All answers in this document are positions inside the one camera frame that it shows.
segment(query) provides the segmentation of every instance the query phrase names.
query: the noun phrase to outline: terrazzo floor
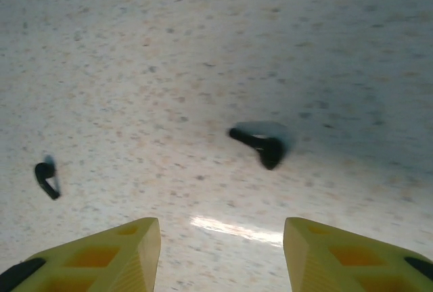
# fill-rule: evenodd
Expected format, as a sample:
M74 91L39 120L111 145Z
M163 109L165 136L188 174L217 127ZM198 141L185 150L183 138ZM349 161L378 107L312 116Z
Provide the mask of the terrazzo floor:
M432 2L0 0L0 271L145 216L157 292L289 291L288 216L433 258ZM249 120L290 129L278 169Z

